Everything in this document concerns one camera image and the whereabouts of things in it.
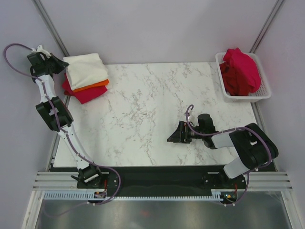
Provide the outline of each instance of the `basket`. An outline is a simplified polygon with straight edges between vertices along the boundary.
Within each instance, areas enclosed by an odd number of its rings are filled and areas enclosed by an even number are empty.
[[[231,102],[255,103],[255,102],[257,102],[261,99],[268,99],[268,98],[271,97],[271,90],[270,90],[266,75],[263,71],[262,64],[259,61],[258,57],[254,53],[245,53],[245,54],[250,56],[255,61],[256,65],[257,65],[257,69],[258,69],[259,75],[260,75],[261,80],[262,80],[260,88],[255,93],[248,94],[248,96],[231,96],[231,95],[228,95],[225,91],[225,88],[224,88],[224,81],[223,81],[223,78],[221,76],[221,71],[220,71],[220,67],[219,67],[219,65],[224,62],[223,58],[224,58],[225,54],[226,54],[226,52],[219,52],[215,56],[216,57],[218,74],[219,74],[219,79],[220,79],[221,87],[223,89],[223,95],[224,95],[224,101],[225,102],[227,102],[227,103],[231,103]]]

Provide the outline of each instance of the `stack of folded clothes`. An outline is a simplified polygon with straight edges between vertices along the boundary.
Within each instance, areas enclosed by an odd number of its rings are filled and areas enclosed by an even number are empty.
[[[107,91],[108,71],[97,53],[64,57],[69,63],[62,84],[65,95],[75,96],[81,104]]]

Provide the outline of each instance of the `white marble surface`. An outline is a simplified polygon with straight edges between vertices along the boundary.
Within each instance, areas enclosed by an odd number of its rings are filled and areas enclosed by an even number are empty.
[[[255,122],[250,103],[225,103],[216,63],[108,65],[112,89],[81,105],[71,98],[69,110],[87,153],[105,166],[179,166],[227,164],[234,148],[210,150],[201,140],[174,144],[166,139],[189,104],[193,115],[208,113],[217,130]],[[75,167],[60,141],[55,167]]]

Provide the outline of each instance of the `white cloth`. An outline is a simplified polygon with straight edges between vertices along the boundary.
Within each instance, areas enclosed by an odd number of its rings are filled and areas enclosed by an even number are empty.
[[[108,70],[97,53],[68,56],[63,60],[69,63],[66,74],[72,90],[108,79]]]

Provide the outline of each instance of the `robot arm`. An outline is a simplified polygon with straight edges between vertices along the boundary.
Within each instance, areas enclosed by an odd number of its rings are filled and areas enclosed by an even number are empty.
[[[268,153],[261,141],[247,130],[232,130],[230,132],[218,133],[213,120],[209,114],[200,114],[198,116],[198,126],[193,126],[193,130],[198,133],[208,134],[208,136],[198,135],[193,132],[186,122],[180,121],[176,131],[167,139],[174,143],[191,143],[192,139],[201,139],[204,145],[210,149],[222,147],[235,147],[238,158],[224,166],[224,172],[229,179],[233,179],[248,171],[252,171],[268,162]],[[278,156],[278,150],[275,144],[258,127],[251,123],[245,126],[256,132],[266,143],[270,150],[272,159]]]
[[[32,64],[31,74],[38,77],[38,79],[35,80],[35,83],[38,85],[39,92],[41,94],[41,100],[36,106],[36,110],[41,115],[50,130],[57,132],[57,134],[64,140],[72,153],[79,171],[78,177],[72,176],[72,178],[83,183],[86,188],[103,187],[104,177],[100,169],[79,157],[79,155],[81,155],[88,161],[93,162],[91,157],[82,147],[75,133],[73,118],[69,110],[61,99],[55,94],[53,73],[61,72],[69,64],[57,59],[52,55],[52,53],[50,56],[47,56],[44,52],[34,52],[27,57]],[[60,126],[57,124],[54,109],[50,103],[52,103],[55,108]]]

